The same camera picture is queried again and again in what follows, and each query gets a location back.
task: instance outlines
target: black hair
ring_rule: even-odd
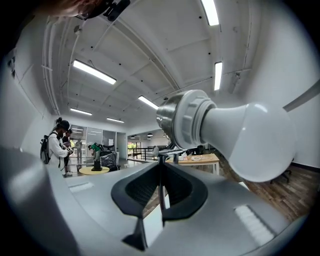
[[[62,128],[66,131],[69,130],[70,124],[67,120],[63,120],[62,117],[59,117],[57,120],[55,120],[56,123],[56,129]]]

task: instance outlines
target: yellow tabletop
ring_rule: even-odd
[[[79,172],[82,174],[85,174],[85,175],[105,174],[105,173],[109,172],[108,167],[102,167],[102,170],[100,170],[100,171],[93,171],[93,170],[91,170],[92,168],[93,168],[93,166],[83,167],[79,170]]]
[[[204,159],[200,159],[199,161],[193,161],[191,160],[192,157],[195,157],[195,158],[201,158],[201,157],[204,157]],[[214,153],[211,153],[211,154],[200,154],[200,155],[188,155],[187,157],[187,160],[183,160],[183,161],[179,161],[179,165],[212,165],[214,163],[218,163],[219,162],[219,158],[214,154]],[[169,160],[166,161],[166,163],[173,163],[174,159],[173,158],[170,158]]]

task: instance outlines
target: table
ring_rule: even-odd
[[[200,159],[199,161],[193,161],[192,158],[200,158],[204,157],[207,159]],[[173,163],[173,158],[166,161],[166,163]],[[188,155],[187,160],[179,161],[179,165],[182,166],[206,166],[206,165],[212,165],[212,173],[216,173],[219,175],[219,158],[214,154],[201,154],[201,155]]]
[[[102,166],[102,170],[91,170],[93,168],[93,166],[87,166],[87,167],[83,167],[79,170],[80,173],[85,174],[85,175],[97,175],[97,174],[105,174],[107,172],[109,172],[109,168],[108,167],[103,167]]]

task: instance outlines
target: person wearing white shirt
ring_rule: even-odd
[[[72,175],[72,172],[66,173],[64,168],[64,158],[68,156],[67,148],[62,144],[62,137],[69,129],[69,122],[62,120],[61,117],[56,120],[56,127],[48,138],[49,165],[55,166],[62,171],[62,174]]]

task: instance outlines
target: fluorescent light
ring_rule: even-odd
[[[74,108],[70,108],[70,110],[71,110],[71,111],[74,111],[74,112],[81,113],[81,114],[89,115],[89,116],[92,115],[92,113],[84,112],[84,111],[81,111],[81,110],[78,110],[78,109],[74,109]]]
[[[217,9],[214,0],[201,0],[208,24],[210,26],[219,25]]]
[[[119,123],[124,123],[124,121],[116,120],[116,119],[112,119],[112,118],[107,118],[107,120],[114,121],[114,122],[119,122]]]
[[[221,76],[222,76],[222,62],[218,62],[214,65],[215,76],[214,76],[214,90],[220,89]]]
[[[153,107],[155,110],[158,110],[158,108],[159,108],[157,105],[153,104],[150,100],[146,99],[146,98],[143,97],[143,96],[140,96],[138,99],[139,99],[140,101],[148,104],[150,107]]]
[[[99,70],[97,70],[97,69],[95,69],[95,68],[93,68],[93,67],[91,67],[89,65],[86,65],[86,64],[84,64],[84,63],[82,63],[82,62],[80,62],[78,60],[75,60],[73,62],[73,66],[75,68],[78,68],[78,69],[80,69],[80,70],[82,70],[84,72],[87,72],[87,73],[89,73],[89,74],[91,74],[91,75],[93,75],[93,76],[95,76],[97,78],[100,78],[100,79],[108,82],[109,84],[114,85],[115,82],[117,81],[114,78],[112,78],[111,76],[108,76],[105,73],[102,73],[101,71],[99,71]]]

